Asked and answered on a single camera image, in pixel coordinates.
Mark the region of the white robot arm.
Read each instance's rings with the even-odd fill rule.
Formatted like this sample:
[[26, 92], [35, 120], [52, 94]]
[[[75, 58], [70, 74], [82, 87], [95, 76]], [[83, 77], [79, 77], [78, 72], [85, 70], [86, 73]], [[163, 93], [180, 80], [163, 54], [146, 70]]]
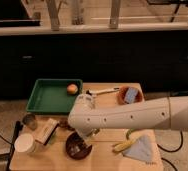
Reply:
[[88, 94], [80, 94], [68, 116], [68, 123], [80, 137], [93, 129], [162, 129], [188, 131], [188, 96], [166, 97], [118, 105], [94, 107]]

